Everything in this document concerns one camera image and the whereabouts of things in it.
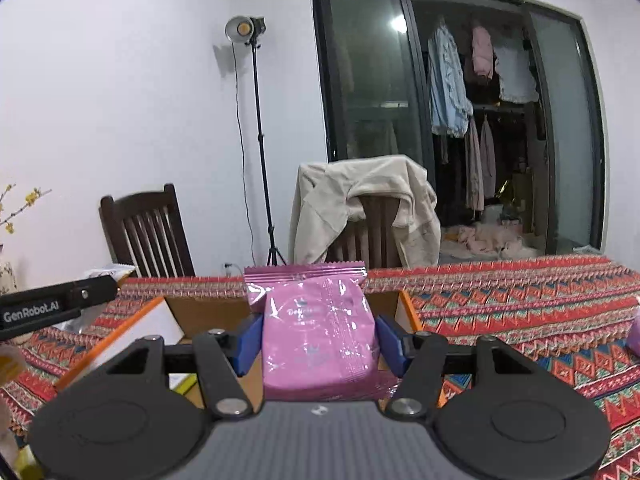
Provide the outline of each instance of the round black pad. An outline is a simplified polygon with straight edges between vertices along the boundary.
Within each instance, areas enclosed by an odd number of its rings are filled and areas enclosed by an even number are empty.
[[[31,449],[54,478],[156,478],[204,433],[202,411],[161,385],[110,376],[78,386],[43,406],[30,427]]]
[[[610,437],[590,400],[537,374],[497,376],[453,397],[434,427],[454,463],[501,480],[592,474]]]

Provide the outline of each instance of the pink snack package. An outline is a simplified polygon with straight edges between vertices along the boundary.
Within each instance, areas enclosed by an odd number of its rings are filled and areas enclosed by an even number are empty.
[[[280,283],[266,294],[265,399],[379,399],[398,384],[378,370],[375,322],[359,285],[363,279],[349,272],[317,276]]]
[[[640,304],[640,296],[636,296],[636,300]],[[636,308],[633,323],[626,336],[626,345],[634,354],[640,356],[640,306]]]
[[[266,295],[274,286],[334,274],[351,276],[361,283],[367,277],[367,269],[364,262],[245,267],[244,284],[249,306],[254,312],[263,312]]]

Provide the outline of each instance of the yellow flower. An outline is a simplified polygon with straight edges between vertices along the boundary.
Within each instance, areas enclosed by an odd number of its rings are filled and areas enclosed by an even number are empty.
[[[27,205],[31,207],[34,202],[38,199],[37,190],[30,192],[24,199],[27,201]]]

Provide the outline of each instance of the studio light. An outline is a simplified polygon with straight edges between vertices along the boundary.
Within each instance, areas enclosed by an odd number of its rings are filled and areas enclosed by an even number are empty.
[[[258,37],[267,30],[264,25],[264,18],[256,18],[253,16],[236,16],[231,18],[225,27],[225,34],[229,41],[233,43],[244,43],[251,46],[251,54],[254,62],[254,91],[255,91],[255,114],[258,122],[258,144],[260,145],[260,164],[262,166],[262,184],[264,186],[264,202],[267,208],[267,224],[269,231],[269,256],[267,265],[278,264],[278,257],[283,264],[286,264],[282,254],[276,247],[275,238],[273,236],[273,222],[271,221],[271,203],[269,201],[269,187],[267,185],[267,167],[264,160],[264,135],[262,134],[262,120],[260,119],[260,95],[258,94],[258,68],[256,63],[256,51],[260,47],[258,45]]]

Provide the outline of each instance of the chair backrest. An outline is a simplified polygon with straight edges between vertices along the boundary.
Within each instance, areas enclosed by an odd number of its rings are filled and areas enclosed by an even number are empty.
[[[195,276],[173,184],[163,191],[100,200],[100,217],[114,262],[139,276]]]
[[[329,246],[328,262],[363,260],[368,269],[402,267],[391,225],[396,219],[400,199],[389,196],[359,197],[365,221],[347,222]]]

